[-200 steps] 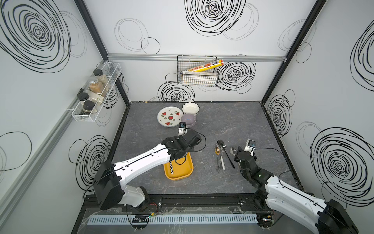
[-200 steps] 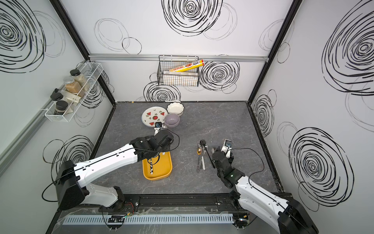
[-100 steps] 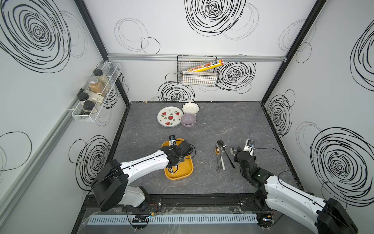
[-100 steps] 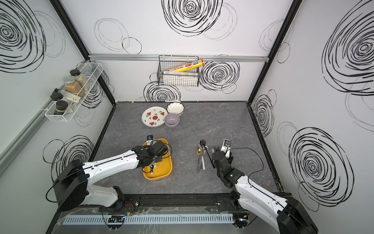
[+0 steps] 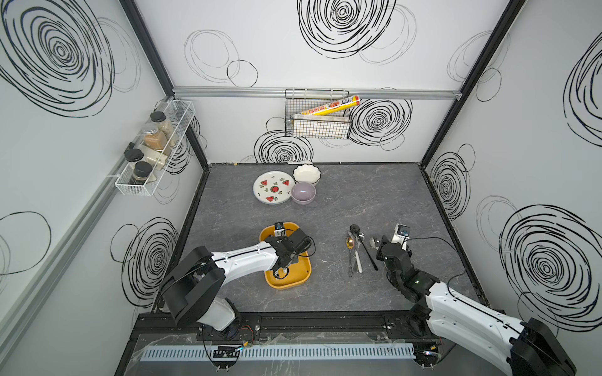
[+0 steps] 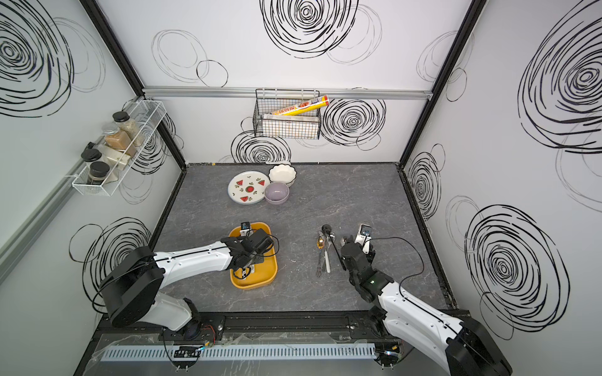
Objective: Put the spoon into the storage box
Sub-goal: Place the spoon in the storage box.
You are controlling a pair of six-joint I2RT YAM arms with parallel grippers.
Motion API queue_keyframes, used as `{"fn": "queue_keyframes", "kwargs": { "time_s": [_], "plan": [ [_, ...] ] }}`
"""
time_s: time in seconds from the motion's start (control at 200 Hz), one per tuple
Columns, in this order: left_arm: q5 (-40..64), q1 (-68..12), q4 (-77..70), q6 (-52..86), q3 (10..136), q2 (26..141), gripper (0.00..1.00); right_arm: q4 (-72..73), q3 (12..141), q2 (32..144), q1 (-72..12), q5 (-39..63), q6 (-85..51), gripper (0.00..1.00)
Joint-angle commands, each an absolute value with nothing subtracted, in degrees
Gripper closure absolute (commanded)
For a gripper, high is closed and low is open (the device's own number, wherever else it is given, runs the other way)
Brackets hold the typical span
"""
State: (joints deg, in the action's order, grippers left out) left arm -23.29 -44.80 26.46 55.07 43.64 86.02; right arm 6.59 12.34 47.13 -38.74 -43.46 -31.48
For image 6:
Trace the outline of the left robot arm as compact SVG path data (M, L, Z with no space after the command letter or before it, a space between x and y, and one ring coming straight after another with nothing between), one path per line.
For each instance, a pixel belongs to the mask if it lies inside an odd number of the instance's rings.
M276 239L265 230L253 230L175 252L152 252L147 246L140 247L103 279L99 295L112 327L142 322L192 340L202 331L201 315L194 303L175 299L161 290L200 274L246 269L274 255L277 246Z

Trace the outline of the iridescent gold spoon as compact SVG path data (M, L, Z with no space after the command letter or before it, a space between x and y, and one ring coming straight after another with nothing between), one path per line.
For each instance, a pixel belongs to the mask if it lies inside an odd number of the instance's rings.
M318 265L317 265L317 269L316 269L316 277L320 278L324 264L325 264L325 258L324 258L325 241L321 235L318 235L318 238L316 240L316 245L318 248Z

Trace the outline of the silver spoon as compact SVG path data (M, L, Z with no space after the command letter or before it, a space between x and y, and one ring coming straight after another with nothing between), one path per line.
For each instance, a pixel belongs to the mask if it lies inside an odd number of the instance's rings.
M254 266L254 265L251 265L251 266L248 266L248 267L244 268L244 269L241 271L241 278L242 278L242 279L246 279L246 278L247 278L247 277L249 277L251 274L253 274L253 273L254 273L254 271L255 271L255 266Z

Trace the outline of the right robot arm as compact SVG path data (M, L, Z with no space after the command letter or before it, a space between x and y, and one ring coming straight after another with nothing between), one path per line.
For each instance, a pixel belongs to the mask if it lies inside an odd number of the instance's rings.
M340 255L350 282L373 304L385 331L413 346L449 375L511 375L513 369L485 326L457 318L418 299L390 276L372 267L358 243L346 242Z

